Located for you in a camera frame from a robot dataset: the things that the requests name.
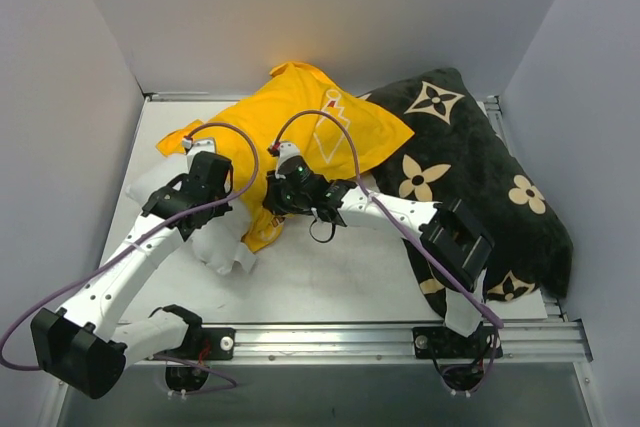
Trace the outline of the white pillow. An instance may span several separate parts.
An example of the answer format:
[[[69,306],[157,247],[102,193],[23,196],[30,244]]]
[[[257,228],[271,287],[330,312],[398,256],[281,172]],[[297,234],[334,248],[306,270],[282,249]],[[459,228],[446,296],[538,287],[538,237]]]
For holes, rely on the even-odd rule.
[[[187,172],[187,160],[171,154],[130,183],[126,196],[142,207],[150,195],[179,174]],[[191,238],[194,256],[217,274],[228,275],[235,267],[250,274],[257,257],[242,241],[251,224],[251,216],[241,199],[230,203],[232,210],[196,230]]]

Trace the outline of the yellow printed pillowcase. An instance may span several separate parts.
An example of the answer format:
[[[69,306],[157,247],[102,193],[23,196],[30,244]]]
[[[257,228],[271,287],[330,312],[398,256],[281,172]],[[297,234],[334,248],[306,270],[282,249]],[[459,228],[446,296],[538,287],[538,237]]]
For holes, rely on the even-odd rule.
[[[263,206],[267,172],[276,160],[267,149],[275,139],[291,141],[311,169],[329,180],[350,179],[387,160],[414,134],[386,109],[341,89],[320,69],[297,62],[274,68],[271,80],[254,95],[216,114],[169,133],[156,148],[183,153],[182,139],[214,138],[218,152],[233,162],[234,184],[252,221],[243,242],[252,252],[273,243],[283,219]]]

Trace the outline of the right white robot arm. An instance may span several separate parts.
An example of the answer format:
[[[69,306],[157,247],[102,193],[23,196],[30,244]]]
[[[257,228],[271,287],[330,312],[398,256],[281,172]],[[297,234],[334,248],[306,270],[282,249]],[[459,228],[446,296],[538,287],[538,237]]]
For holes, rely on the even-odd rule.
[[[483,319],[504,327],[479,281],[494,240],[461,200],[417,202],[350,180],[328,181],[296,156],[267,173],[264,206],[277,216],[306,215],[334,228],[368,228],[409,242],[447,290],[443,342],[450,353],[465,356],[477,347]]]

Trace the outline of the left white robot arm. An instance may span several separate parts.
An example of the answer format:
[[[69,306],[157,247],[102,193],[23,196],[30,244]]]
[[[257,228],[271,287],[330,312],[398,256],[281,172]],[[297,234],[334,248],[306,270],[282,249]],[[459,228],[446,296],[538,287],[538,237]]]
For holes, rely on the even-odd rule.
[[[104,272],[57,310],[30,323],[41,370],[91,399],[107,394],[131,365],[165,352],[197,356],[206,346],[200,316],[175,304],[142,321],[119,323],[156,269],[210,220],[230,211],[230,159],[200,152],[187,172],[153,192]]]

